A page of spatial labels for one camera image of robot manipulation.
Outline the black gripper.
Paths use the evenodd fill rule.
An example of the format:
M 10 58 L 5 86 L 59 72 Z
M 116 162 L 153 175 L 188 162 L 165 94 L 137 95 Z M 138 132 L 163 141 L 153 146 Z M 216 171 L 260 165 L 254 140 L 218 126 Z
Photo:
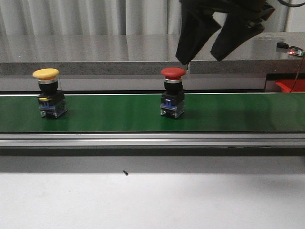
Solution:
M 215 12 L 228 16 L 217 36 L 212 56 L 221 61 L 241 44 L 264 30 L 274 7 L 265 0 L 182 0 L 182 27 L 176 58 L 186 65 L 192 61 L 221 25 L 214 19 Z

